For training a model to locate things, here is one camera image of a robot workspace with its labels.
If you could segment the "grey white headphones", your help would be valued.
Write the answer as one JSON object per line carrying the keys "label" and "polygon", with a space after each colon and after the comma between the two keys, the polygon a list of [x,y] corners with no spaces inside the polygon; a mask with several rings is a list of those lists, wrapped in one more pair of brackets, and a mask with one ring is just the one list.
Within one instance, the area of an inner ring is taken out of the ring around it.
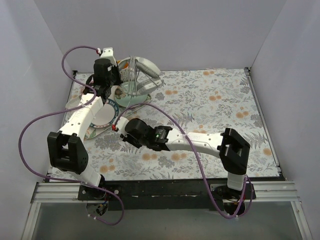
{"label": "grey white headphones", "polygon": [[138,95],[147,95],[162,88],[165,84],[161,70],[150,60],[140,56],[129,56],[129,82],[134,82]]}

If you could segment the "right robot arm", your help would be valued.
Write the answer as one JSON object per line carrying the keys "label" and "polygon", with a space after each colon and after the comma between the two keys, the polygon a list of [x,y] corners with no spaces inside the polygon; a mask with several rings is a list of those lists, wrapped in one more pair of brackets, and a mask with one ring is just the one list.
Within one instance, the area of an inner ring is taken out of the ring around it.
{"label": "right robot arm", "polygon": [[222,133],[182,133],[170,126],[151,127],[139,118],[121,117],[115,124],[124,142],[156,152],[189,151],[219,158],[227,171],[227,195],[237,199],[245,192],[250,144],[233,128]]}

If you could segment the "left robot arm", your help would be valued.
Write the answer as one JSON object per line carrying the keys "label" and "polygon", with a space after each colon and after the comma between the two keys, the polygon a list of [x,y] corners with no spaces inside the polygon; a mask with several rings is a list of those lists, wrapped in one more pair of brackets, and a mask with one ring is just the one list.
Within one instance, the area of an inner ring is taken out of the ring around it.
{"label": "left robot arm", "polygon": [[92,120],[108,101],[112,86],[119,85],[121,78],[118,66],[107,58],[95,60],[93,70],[80,99],[80,108],[58,132],[49,133],[47,144],[51,166],[90,184],[89,194],[101,200],[106,196],[106,187],[100,183],[102,176],[89,165],[83,141]]}

